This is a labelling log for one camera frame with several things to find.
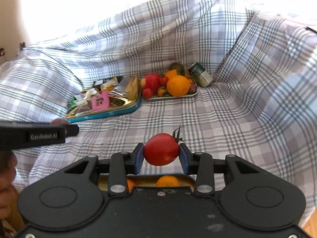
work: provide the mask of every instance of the black device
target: black device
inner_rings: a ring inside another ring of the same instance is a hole
[[[26,187],[18,209],[26,223],[17,238],[304,238],[297,224],[305,197],[293,184],[235,156],[225,160],[191,153],[180,144],[189,187],[134,187],[126,175],[140,172],[143,144],[110,159],[87,156]],[[109,174],[108,191],[98,188]],[[226,187],[215,191],[214,174]]]
[[[66,137],[76,136],[78,133],[78,125],[0,121],[0,172],[7,166],[13,149],[64,143]],[[4,237],[1,221],[0,237]]]

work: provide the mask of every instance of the plaid cloth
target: plaid cloth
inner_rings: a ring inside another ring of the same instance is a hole
[[[0,116],[51,121],[72,94],[114,75],[163,71],[200,62],[216,82],[193,98],[143,101],[133,113],[79,122],[65,144],[15,151],[21,190],[89,155],[132,151],[179,124],[191,151],[236,154],[297,185],[316,207],[317,39],[249,0],[153,0],[75,33],[25,48],[2,68]],[[146,162],[147,175],[181,173],[178,160]],[[216,175],[216,188],[224,187]]]

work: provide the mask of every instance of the tin can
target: tin can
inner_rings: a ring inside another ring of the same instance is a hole
[[[198,79],[201,87],[207,87],[213,83],[214,78],[206,71],[206,69],[200,63],[194,63],[188,72],[191,76]]]

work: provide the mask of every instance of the can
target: can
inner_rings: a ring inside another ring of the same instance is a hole
[[[191,76],[198,79],[198,83],[201,87],[207,87],[213,83],[214,78],[206,71],[206,69],[200,63],[194,63],[188,72]]]

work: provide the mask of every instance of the screw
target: screw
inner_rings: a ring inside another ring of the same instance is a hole
[[[126,190],[126,187],[124,187],[121,184],[115,184],[110,187],[110,191],[114,193],[121,193],[121,192],[124,192],[125,190]]]
[[[163,192],[163,191],[159,191],[159,192],[158,192],[158,196],[160,196],[160,197],[163,197],[163,196],[165,196],[165,195],[166,195],[166,193]]]
[[[197,191],[200,193],[209,193],[212,191],[212,187],[210,185],[202,184],[197,187]]]

